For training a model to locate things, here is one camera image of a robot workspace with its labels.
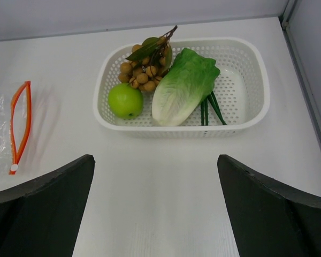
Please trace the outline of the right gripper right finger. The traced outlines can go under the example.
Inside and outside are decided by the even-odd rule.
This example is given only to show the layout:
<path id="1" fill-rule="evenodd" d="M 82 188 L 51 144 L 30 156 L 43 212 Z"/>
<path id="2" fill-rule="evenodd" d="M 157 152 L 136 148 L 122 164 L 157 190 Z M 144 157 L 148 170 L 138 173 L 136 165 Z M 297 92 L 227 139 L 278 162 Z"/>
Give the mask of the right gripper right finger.
<path id="1" fill-rule="evenodd" d="M 321 256 L 321 197 L 228 155 L 217 168 L 240 256 Z"/>

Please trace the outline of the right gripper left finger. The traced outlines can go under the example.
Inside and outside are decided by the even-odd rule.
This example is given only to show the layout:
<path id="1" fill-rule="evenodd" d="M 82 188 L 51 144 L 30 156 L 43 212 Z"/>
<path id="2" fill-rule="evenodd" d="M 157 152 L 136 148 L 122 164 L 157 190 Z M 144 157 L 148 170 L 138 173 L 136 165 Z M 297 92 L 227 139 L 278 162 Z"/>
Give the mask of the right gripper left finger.
<path id="1" fill-rule="evenodd" d="M 0 191 L 0 256 L 72 256 L 94 169 L 84 155 Z"/>

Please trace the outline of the clear zip bag orange seal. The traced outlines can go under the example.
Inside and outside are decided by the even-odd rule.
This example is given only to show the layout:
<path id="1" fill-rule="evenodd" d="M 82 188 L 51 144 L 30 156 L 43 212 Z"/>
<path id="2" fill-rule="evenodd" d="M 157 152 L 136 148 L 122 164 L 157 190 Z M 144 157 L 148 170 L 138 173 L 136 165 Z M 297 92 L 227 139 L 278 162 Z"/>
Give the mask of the clear zip bag orange seal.
<path id="1" fill-rule="evenodd" d="M 0 87 L 0 176 L 15 175 L 32 127 L 32 87 Z"/>

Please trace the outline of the green fake apple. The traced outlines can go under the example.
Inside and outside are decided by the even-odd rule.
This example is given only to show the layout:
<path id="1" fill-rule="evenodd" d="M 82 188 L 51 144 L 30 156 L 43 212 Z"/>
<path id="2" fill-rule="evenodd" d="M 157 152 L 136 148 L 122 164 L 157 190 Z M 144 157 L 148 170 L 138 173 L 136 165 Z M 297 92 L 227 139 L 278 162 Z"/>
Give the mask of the green fake apple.
<path id="1" fill-rule="evenodd" d="M 144 98 L 139 89 L 127 82 L 120 83 L 109 91 L 108 105 L 116 117 L 133 119 L 143 112 Z"/>

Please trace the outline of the green fake lettuce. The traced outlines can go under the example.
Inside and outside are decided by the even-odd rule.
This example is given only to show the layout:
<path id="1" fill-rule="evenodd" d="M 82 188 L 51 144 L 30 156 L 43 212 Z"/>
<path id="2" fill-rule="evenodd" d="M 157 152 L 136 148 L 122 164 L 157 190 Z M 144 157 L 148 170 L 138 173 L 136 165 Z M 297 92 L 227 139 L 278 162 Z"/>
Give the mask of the green fake lettuce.
<path id="1" fill-rule="evenodd" d="M 181 125 L 213 91 L 219 75 L 215 59 L 184 48 L 156 87 L 151 106 L 154 123 Z"/>

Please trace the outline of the brown fake longan bunch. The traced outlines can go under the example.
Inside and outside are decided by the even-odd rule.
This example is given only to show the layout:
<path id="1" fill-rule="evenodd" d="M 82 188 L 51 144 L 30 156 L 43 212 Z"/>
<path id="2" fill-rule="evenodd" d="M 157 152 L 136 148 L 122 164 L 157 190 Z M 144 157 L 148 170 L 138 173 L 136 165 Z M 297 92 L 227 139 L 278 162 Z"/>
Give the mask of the brown fake longan bunch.
<path id="1" fill-rule="evenodd" d="M 168 73 L 172 63 L 170 39 L 177 30 L 171 30 L 159 37 L 148 37 L 141 44 L 131 48 L 131 54 L 120 65 L 118 80 L 132 88 L 152 93 Z"/>

